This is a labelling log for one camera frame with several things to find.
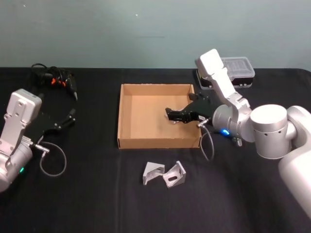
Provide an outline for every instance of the cardboard box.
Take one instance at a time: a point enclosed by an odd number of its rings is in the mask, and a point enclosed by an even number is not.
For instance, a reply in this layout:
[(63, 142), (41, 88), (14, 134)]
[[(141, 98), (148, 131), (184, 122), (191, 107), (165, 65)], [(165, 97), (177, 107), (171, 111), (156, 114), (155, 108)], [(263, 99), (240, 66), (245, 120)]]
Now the cardboard box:
[(123, 84), (121, 86), (118, 145), (120, 149), (198, 148), (198, 122), (173, 124), (165, 108), (183, 109), (194, 93), (191, 84)]

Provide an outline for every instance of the bracket hole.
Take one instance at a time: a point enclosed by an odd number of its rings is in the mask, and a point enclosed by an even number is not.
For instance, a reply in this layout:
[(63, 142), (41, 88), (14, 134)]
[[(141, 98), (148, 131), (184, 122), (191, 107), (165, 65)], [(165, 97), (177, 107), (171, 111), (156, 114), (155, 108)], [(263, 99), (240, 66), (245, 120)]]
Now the bracket hole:
[(169, 181), (174, 181), (174, 180), (177, 180), (177, 176), (172, 176), (169, 178)]

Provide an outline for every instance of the black tablecloth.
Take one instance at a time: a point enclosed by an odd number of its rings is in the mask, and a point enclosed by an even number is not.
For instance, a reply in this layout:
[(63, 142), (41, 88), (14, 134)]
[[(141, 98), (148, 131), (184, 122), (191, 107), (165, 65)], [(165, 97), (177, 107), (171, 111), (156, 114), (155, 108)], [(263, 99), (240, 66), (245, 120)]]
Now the black tablecloth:
[[(72, 106), (77, 108), (76, 125), (59, 137), (47, 138), (63, 148), (68, 168), (60, 178), (49, 178), (41, 173), (35, 153), (9, 190), (0, 194), (1, 233), (311, 232), (311, 220), (279, 176), (278, 161), (258, 156), (254, 144), (236, 148), (214, 135), (212, 163), (199, 149), (118, 149), (121, 84), (194, 83), (199, 91), (193, 70), (71, 70), (78, 84), (76, 106), (62, 90), (46, 90), (42, 106), (55, 119), (63, 119)], [(25, 86), (28, 72), (0, 69), (1, 115), (11, 92)], [(215, 97), (213, 92), (203, 93)], [(275, 103), (311, 111), (311, 74), (299, 69), (256, 69), (252, 87), (240, 93), (252, 108)], [(187, 172), (184, 184), (167, 189), (155, 179), (142, 185), (148, 161), (172, 167), (177, 160)]]

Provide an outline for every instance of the teal wall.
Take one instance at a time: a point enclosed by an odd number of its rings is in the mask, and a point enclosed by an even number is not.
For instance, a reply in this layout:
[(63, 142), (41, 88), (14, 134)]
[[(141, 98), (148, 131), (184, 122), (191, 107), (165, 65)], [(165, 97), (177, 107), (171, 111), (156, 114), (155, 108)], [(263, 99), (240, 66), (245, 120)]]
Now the teal wall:
[(0, 67), (191, 68), (209, 49), (311, 70), (310, 0), (0, 0)]

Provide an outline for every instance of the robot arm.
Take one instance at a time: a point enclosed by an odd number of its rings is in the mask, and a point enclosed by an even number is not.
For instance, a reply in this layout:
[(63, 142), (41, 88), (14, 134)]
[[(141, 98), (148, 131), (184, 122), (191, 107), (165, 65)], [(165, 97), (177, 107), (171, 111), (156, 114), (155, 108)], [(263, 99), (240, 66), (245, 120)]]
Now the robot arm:
[(203, 54), (196, 63), (200, 74), (212, 83), (224, 104), (212, 115), (213, 127), (255, 142), (257, 153), (264, 158), (282, 158), (280, 175), (311, 218), (311, 114), (299, 106), (286, 110), (275, 104), (263, 105), (252, 111), (248, 101), (234, 89), (217, 50)]
[(34, 144), (29, 138), (24, 137), (23, 133), (37, 117), (41, 103), (39, 97), (23, 89), (11, 94), (0, 137), (0, 192), (9, 187), (19, 171), (32, 158), (30, 146)]

